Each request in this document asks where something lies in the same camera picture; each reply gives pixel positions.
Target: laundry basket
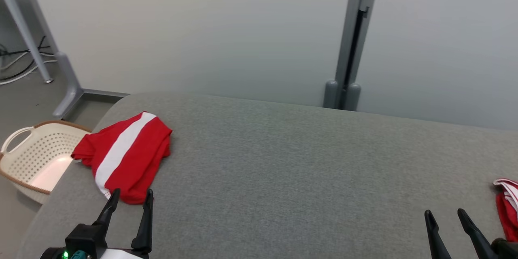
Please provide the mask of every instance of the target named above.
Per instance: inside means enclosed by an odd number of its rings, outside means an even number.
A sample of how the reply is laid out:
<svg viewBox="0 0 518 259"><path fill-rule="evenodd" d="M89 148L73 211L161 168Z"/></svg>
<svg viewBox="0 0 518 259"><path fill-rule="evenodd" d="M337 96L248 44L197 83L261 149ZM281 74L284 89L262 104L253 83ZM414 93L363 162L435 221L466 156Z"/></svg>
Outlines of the laundry basket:
<svg viewBox="0 0 518 259"><path fill-rule="evenodd" d="M14 148L9 147L23 132L30 134ZM2 145L0 174L11 180L20 192L44 204L70 165L70 154L90 132L65 121L48 121L17 130Z"/></svg>

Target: gray fabric tabletop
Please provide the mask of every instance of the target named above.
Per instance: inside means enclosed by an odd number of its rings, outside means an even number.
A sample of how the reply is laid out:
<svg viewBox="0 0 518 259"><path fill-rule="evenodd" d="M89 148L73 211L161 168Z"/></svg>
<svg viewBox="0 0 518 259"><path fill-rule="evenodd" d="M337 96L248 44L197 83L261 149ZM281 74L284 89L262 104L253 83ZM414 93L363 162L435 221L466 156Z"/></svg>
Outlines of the gray fabric tabletop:
<svg viewBox="0 0 518 259"><path fill-rule="evenodd" d="M503 236L492 181L518 178L518 132L174 93L125 97L96 131L141 111L174 130L152 185L151 259L427 259L426 209L454 259L476 257L457 208L489 241ZM73 163L18 258L63 246L105 202ZM119 203L110 247L130 247L141 213Z"/></svg>

